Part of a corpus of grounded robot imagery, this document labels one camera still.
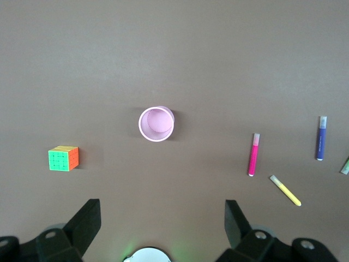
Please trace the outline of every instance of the clear marker cap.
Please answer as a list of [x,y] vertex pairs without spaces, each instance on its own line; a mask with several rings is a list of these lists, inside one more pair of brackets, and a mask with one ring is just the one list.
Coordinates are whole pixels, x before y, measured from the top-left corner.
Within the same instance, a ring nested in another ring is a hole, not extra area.
[[327,116],[320,117],[320,128],[325,129],[327,124]]
[[253,145],[254,146],[258,146],[258,144],[260,143],[260,135],[261,134],[255,133],[255,136],[253,137]]

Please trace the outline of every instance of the pink cup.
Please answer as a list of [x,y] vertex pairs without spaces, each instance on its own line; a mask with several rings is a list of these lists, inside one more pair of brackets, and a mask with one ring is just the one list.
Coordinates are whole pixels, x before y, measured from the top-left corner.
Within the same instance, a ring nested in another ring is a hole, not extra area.
[[161,142],[172,134],[175,117],[170,109],[164,106],[154,106],[141,114],[138,125],[141,134],[146,139]]

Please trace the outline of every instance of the marker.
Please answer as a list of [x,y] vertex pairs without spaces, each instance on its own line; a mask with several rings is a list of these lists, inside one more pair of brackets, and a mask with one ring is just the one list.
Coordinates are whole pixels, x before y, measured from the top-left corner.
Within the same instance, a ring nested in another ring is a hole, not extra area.
[[323,155],[325,153],[326,124],[327,124],[327,116],[321,116],[320,127],[318,132],[318,141],[317,141],[317,153],[316,153],[316,159],[319,161],[323,160]]
[[287,187],[285,187],[284,184],[282,184],[282,183],[280,182],[280,180],[277,179],[276,176],[273,175],[273,176],[270,177],[270,179],[274,182],[275,185],[277,185],[277,186],[281,189],[281,191],[282,191],[285,195],[287,195],[287,197],[288,197],[289,199],[291,199],[291,201],[292,201],[296,206],[301,206],[301,205],[302,205],[302,203],[298,200],[298,198],[296,198],[296,197],[294,196],[294,194],[292,194],[291,191],[289,191],[289,190],[287,189]]
[[252,145],[251,157],[250,157],[249,176],[254,176],[256,171],[259,143],[260,143],[260,134],[255,133],[253,137],[253,145]]
[[349,159],[347,161],[347,163],[344,165],[342,171],[340,171],[341,173],[343,173],[344,175],[347,175],[349,173]]

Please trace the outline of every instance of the blue marker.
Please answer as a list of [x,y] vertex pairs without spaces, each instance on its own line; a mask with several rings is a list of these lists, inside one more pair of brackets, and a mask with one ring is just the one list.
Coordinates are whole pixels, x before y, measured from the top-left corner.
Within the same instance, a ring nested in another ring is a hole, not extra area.
[[316,158],[319,161],[323,160],[323,154],[325,152],[326,124],[327,124],[327,116],[321,116],[320,128],[318,132],[317,154],[316,154]]

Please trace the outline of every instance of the orange cube face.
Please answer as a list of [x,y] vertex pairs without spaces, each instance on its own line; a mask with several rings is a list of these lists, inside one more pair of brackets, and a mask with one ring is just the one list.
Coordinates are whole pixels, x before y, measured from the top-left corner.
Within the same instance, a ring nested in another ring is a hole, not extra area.
[[50,170],[70,171],[79,165],[77,146],[57,146],[49,150]]

